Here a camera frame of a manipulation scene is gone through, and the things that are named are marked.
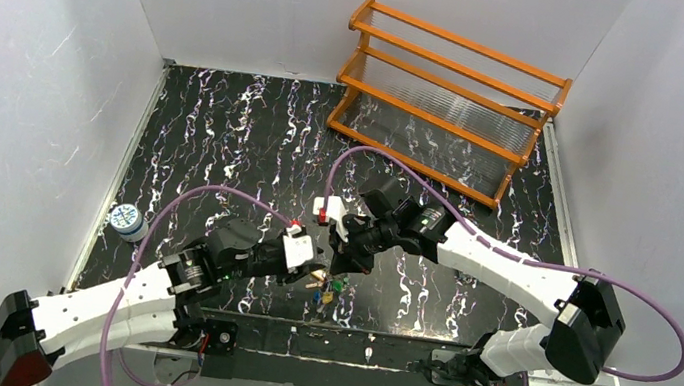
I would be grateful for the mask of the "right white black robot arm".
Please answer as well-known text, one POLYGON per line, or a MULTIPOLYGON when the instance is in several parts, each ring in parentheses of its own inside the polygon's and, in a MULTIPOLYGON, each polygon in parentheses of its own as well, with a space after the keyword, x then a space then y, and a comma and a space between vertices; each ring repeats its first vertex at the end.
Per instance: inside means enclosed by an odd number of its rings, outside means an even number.
POLYGON ((594 275, 542 268, 462 220, 445 201, 418 204, 394 179, 360 196, 368 215, 349 213, 338 196, 313 202, 317 221, 330 228, 333 274, 370 273, 376 254, 399 247, 475 278, 537 320, 524 329, 486 333, 469 350, 434 360, 436 373, 487 383, 549 370, 579 384, 595 383, 625 331, 610 284, 594 275))

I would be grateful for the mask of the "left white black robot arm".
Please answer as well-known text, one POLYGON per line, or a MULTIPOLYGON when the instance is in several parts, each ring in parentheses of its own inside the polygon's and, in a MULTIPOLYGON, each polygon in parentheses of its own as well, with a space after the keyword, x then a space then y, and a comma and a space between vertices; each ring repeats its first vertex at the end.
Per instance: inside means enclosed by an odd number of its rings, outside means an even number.
POLYGON ((300 225, 264 238, 231 219, 120 279, 59 295, 14 291, 0 304, 0 386, 37 385, 102 350, 197 338, 206 323, 191 309, 222 284, 266 276, 290 284, 323 267, 321 252, 300 225))

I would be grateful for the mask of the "green tag key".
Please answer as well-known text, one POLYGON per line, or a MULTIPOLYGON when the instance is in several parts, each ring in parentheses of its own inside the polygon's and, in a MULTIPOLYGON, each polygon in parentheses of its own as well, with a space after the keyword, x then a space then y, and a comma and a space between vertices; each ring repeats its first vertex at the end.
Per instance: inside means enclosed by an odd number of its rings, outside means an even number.
POLYGON ((345 289, 345 287, 347 287, 348 282, 349 282, 349 280, 348 280, 347 276, 344 276, 341 278, 336 277, 332 282, 332 286, 336 292, 341 293, 345 289))

